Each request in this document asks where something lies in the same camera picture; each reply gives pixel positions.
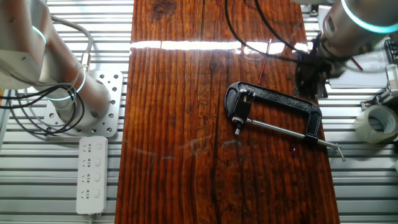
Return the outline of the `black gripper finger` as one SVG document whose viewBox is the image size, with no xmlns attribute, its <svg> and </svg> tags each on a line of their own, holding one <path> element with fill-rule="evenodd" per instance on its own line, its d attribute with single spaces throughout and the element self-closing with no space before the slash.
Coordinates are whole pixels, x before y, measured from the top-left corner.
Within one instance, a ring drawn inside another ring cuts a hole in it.
<svg viewBox="0 0 398 224">
<path fill-rule="evenodd" d="M 311 88 L 307 85 L 307 83 L 304 80 L 302 80 L 301 77 L 296 77 L 295 81 L 296 81 L 296 86 L 295 86 L 296 94 L 303 98 L 311 98 L 312 97 Z"/>
<path fill-rule="evenodd" d="M 326 78 L 325 77 L 316 77 L 314 79 L 312 87 L 313 87 L 313 97 L 316 99 L 319 98 L 327 98 L 328 93 L 326 90 Z"/>
</svg>

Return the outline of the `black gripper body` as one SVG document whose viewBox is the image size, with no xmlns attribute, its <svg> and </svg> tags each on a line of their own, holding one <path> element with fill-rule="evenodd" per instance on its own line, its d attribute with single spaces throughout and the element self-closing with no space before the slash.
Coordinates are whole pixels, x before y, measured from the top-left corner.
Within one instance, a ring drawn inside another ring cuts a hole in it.
<svg viewBox="0 0 398 224">
<path fill-rule="evenodd" d="M 316 55 L 299 53 L 297 59 L 296 80 L 323 80 L 331 71 L 331 65 Z"/>
</svg>

